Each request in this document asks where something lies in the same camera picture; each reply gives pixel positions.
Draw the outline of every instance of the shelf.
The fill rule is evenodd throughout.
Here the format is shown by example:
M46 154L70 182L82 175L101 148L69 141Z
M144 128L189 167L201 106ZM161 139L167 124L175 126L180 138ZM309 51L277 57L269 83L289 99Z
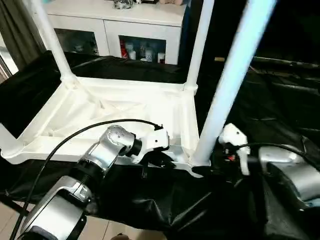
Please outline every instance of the shelf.
M130 9L115 9L112 0L53 0L45 4L49 15L103 19L141 24L181 27L186 5L136 4Z

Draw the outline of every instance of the floor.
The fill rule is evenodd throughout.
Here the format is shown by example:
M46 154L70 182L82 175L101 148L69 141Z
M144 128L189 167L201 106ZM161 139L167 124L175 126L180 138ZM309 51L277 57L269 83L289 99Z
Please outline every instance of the floor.
M8 240L14 229L19 214L0 203L0 240ZM109 221L92 216L87 217L87 223L79 240L110 240L118 234L125 234L131 240L166 240L159 231L141 230L115 221Z

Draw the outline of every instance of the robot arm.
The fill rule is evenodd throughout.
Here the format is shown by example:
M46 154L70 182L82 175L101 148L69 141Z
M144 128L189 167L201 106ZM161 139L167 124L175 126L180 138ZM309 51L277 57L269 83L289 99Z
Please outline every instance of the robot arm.
M137 139L123 127L112 125L80 158L69 175L61 177L26 217L19 239L77 239L86 224L85 208L118 156L139 163L153 150L169 146L166 130Z

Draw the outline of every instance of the white pole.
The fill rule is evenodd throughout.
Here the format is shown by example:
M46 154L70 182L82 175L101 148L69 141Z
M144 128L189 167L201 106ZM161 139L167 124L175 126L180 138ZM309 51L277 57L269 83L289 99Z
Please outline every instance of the white pole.
M39 21L36 21L36 24L38 28L42 30L41 32L44 34L44 38L51 48L53 57L61 73L60 79L69 88L73 88L78 82L77 77L71 72L59 39L44 9L42 0L32 0L32 3L39 19Z
M0 149L3 158L11 158L18 155L24 144L17 140L6 128L0 123Z
M215 0L203 1L198 30L196 32L195 42L193 46L188 77L186 79L186 83L184 84L185 90L195 91L198 88L197 79L199 74L199 68L202 60L202 54L205 48L214 3Z
M277 0L248 0L204 123L194 166L210 166L210 155L222 132L250 62L256 52Z

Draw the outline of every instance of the black wire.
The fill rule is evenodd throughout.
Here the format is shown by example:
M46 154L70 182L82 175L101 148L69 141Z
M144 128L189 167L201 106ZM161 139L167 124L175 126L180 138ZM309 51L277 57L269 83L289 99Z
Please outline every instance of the black wire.
M94 127L98 127L98 126L101 126L101 125L106 125L106 124L114 124L114 123L122 123L122 122L138 122L138 123L144 123L144 124L149 124L149 125L152 125L155 127L155 129L161 129L162 127L159 126L158 124L155 124L153 122L150 122L150 121L145 121L145 120L140 120L140 119L117 119L117 120L110 120L110 121L102 121L102 122L98 122L98 123L95 123L95 124L92 124L92 125L89 125L89 126L86 126L85 128L82 128L78 131L76 131L75 133L71 134L70 136L66 137L63 141L61 141L53 150L52 152L50 152L50 154L48 155L48 157L45 159L44 161L44 164L42 165L42 168L41 170L39 171L38 175L36 176L34 182L33 182L33 185L31 187L31 190L29 191L28 193L28 196L24 202L24 205L23 205L23 209L19 215L19 218L18 220L16 221L15 225L14 225L14 228L13 228L13 231L11 233L11 236L10 236L10 240L15 240L15 237L18 233L18 230L19 230L19 227L21 225L21 222L25 216L25 213L27 211L27 207L29 205L29 202L30 202L30 199L31 199L31 196L35 190L35 187L39 181L39 178L41 176L41 173L43 172L43 170L45 169L45 167L47 166L48 162L50 161L50 159L52 158L52 156L57 152L57 150L59 148L61 148L61 146L63 144L65 144L67 141L69 141L70 139L72 139L73 137L83 133L84 131L87 131L89 129L92 129Z

